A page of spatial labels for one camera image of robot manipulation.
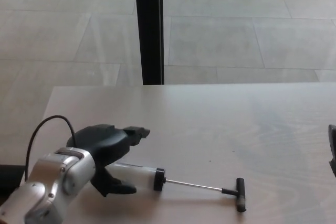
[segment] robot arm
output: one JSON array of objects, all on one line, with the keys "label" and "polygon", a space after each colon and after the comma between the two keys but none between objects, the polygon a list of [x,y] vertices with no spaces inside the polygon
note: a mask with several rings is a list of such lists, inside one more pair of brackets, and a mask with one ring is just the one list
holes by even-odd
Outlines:
[{"label": "robot arm", "polygon": [[105,124],[78,131],[78,148],[71,138],[66,148],[37,161],[27,182],[0,207],[0,224],[61,224],[69,204],[90,181],[103,196],[135,193],[133,185],[113,178],[105,166],[122,158],[149,132]]},{"label": "robot arm", "polygon": [[39,159],[28,181],[0,207],[1,224],[61,224],[67,208],[95,173],[91,154],[61,148]]}]

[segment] silver robot arm segment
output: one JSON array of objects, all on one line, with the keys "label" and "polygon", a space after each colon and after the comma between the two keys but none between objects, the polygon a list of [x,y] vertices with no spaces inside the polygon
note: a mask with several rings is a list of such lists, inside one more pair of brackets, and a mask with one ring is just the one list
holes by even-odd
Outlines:
[{"label": "silver robot arm segment", "polygon": [[0,207],[0,224],[61,224],[95,171],[91,154],[78,148],[61,148],[40,158],[28,181]]}]

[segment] black cable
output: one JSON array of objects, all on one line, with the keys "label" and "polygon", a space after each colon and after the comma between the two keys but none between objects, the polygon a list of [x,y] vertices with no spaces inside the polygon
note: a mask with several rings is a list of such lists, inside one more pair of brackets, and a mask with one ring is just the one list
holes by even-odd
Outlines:
[{"label": "black cable", "polygon": [[27,149],[27,155],[26,155],[26,167],[25,167],[25,181],[27,181],[28,179],[28,166],[29,166],[29,157],[30,157],[30,151],[32,150],[31,147],[33,145],[33,141],[35,139],[35,136],[37,134],[37,132],[39,131],[39,129],[48,121],[50,121],[51,119],[54,119],[54,118],[60,118],[60,119],[63,119],[64,121],[67,122],[70,130],[71,130],[71,136],[72,136],[72,139],[74,141],[74,147],[77,146],[76,144],[76,140],[75,140],[75,131],[74,131],[74,128],[72,127],[70,121],[65,117],[65,116],[62,116],[62,115],[53,115],[53,116],[50,116],[48,118],[45,118],[42,122],[40,122],[40,124],[36,127],[36,129],[34,130],[33,134],[31,135],[31,138],[30,138],[30,141],[29,141],[29,145],[28,145],[28,149]]}]

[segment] white table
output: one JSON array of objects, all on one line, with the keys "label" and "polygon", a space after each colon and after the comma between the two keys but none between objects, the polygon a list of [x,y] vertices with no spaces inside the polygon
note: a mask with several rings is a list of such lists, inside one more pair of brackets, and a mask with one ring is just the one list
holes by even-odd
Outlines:
[{"label": "white table", "polygon": [[[103,198],[90,184],[65,223],[336,223],[336,178],[328,125],[336,124],[336,84],[56,87],[45,117],[75,130],[99,123],[143,126],[147,139],[125,162],[166,169],[167,177],[213,187],[245,178],[247,211],[217,192],[167,184],[160,197]],[[31,165],[65,145],[65,122],[46,124]]]}]

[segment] black object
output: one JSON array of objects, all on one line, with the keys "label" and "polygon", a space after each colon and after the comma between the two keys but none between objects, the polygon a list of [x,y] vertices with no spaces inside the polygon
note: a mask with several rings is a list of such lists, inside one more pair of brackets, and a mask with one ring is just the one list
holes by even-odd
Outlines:
[{"label": "black object", "polygon": [[332,153],[332,160],[329,162],[330,167],[332,169],[332,172],[336,176],[336,126],[335,125],[329,125],[328,127],[328,133],[329,133],[329,143],[330,143],[330,148],[331,148],[331,153]]},{"label": "black object", "polygon": [[245,212],[245,183],[243,178],[237,178],[237,199],[236,199],[236,206],[238,212]]},{"label": "black object", "polygon": [[238,212],[245,212],[245,182],[243,178],[237,178],[236,191],[222,188],[222,194],[236,196],[236,207]]},{"label": "black object", "polygon": [[163,184],[165,183],[166,178],[164,177],[166,174],[165,169],[157,168],[155,177],[154,177],[154,191],[162,191]]},{"label": "black object", "polygon": [[[141,127],[116,129],[114,125],[99,124],[86,127],[75,133],[77,147],[88,151],[96,165],[96,172],[91,179],[92,185],[106,197],[107,194],[134,194],[134,185],[112,177],[105,167],[126,155],[130,146],[138,145],[150,130]],[[73,139],[67,142],[67,147],[73,147]]]},{"label": "black object", "polygon": [[27,155],[26,155],[26,166],[25,166],[25,181],[27,181],[28,179],[28,167],[29,167],[29,157],[30,157],[30,151],[32,150],[31,147],[33,146],[33,142],[35,140],[36,134],[38,133],[39,129],[48,121],[50,121],[51,119],[55,119],[55,118],[60,118],[63,119],[64,121],[66,121],[66,123],[68,124],[70,131],[71,131],[71,137],[72,137],[72,141],[74,143],[74,147],[76,147],[76,140],[75,140],[75,131],[74,128],[72,127],[70,121],[62,115],[53,115],[50,116],[48,118],[45,118],[42,122],[40,122],[40,124],[36,127],[36,129],[34,130],[33,134],[31,135],[29,144],[28,144],[28,149],[27,149]]},{"label": "black object", "polygon": [[9,197],[20,186],[24,172],[24,165],[0,165],[0,197]]},{"label": "black object", "polygon": [[136,0],[144,85],[163,85],[163,0]]}]

